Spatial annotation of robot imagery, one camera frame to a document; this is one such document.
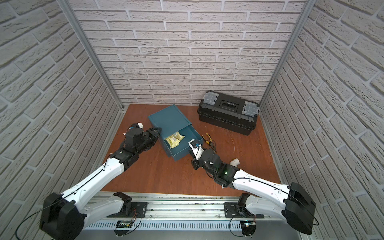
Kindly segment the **yellow cookie packet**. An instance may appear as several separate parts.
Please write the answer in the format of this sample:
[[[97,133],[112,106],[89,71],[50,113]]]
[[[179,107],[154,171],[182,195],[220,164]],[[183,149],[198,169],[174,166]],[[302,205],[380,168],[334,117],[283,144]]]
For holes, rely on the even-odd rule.
[[[185,138],[185,136],[181,135],[179,132],[174,133],[173,136],[179,141],[182,141]]]
[[[165,138],[165,141],[168,143],[168,145],[170,146],[170,149],[173,149],[175,147],[177,147],[179,144],[180,144],[180,140],[177,139],[175,136],[171,135],[167,138]]]

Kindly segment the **teal drawer cabinet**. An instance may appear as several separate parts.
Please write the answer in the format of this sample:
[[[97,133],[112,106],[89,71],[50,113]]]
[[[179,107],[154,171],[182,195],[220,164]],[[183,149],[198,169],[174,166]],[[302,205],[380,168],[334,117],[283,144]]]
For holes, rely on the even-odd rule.
[[[171,105],[149,116],[154,128],[161,128],[161,139],[165,140],[172,134],[188,127],[191,122],[176,105]]]

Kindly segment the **teal top drawer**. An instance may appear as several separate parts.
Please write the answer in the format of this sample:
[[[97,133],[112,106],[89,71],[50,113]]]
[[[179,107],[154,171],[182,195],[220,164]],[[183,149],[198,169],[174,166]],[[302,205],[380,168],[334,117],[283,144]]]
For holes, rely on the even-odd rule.
[[[167,156],[173,158],[174,161],[178,161],[189,154],[189,150],[191,149],[189,146],[189,141],[197,140],[200,144],[204,143],[203,138],[195,130],[192,124],[185,126],[184,128],[175,128],[171,127],[170,125],[163,125],[161,128],[162,139],[159,140],[160,144],[166,152]],[[181,140],[177,147],[170,149],[170,146],[165,138],[176,132],[179,132],[181,135],[185,136],[185,138]]]

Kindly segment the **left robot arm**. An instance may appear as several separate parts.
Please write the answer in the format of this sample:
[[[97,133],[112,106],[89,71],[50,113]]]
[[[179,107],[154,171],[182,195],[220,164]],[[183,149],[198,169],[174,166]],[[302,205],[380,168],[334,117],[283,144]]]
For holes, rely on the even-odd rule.
[[[120,148],[97,170],[63,193],[46,197],[40,229],[55,240],[74,240],[84,228],[105,217],[135,216],[132,198],[122,192],[92,205],[88,202],[110,181],[128,170],[142,152],[150,150],[161,131],[161,128],[144,131],[141,123],[131,125]]]

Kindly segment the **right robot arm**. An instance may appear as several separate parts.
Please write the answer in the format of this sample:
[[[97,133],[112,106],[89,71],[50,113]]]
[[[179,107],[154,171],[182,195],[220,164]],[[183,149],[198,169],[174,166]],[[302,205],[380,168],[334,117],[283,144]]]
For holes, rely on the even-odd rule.
[[[237,165],[224,163],[212,149],[191,147],[189,153],[195,170],[204,169],[222,188],[247,192],[243,207],[249,213],[272,214],[306,235],[311,235],[313,226],[319,224],[315,218],[316,203],[300,184],[278,184],[255,177]]]

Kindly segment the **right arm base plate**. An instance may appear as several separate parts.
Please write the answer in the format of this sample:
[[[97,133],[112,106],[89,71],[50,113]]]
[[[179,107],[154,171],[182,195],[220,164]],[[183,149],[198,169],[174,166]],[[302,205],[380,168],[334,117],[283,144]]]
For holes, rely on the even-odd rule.
[[[225,218],[231,219],[234,218],[256,218],[256,219],[264,219],[265,215],[262,214],[251,214],[245,207],[239,207],[237,203],[224,203],[224,212]]]

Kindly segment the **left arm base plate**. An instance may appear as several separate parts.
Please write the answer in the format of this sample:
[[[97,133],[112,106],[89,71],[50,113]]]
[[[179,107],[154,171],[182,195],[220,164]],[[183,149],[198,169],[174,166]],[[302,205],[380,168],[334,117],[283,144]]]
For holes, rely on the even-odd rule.
[[[107,216],[107,218],[131,218],[137,214],[138,218],[144,218],[146,216],[146,211],[148,207],[148,202],[130,202],[127,205],[124,205],[122,210],[116,214]]]

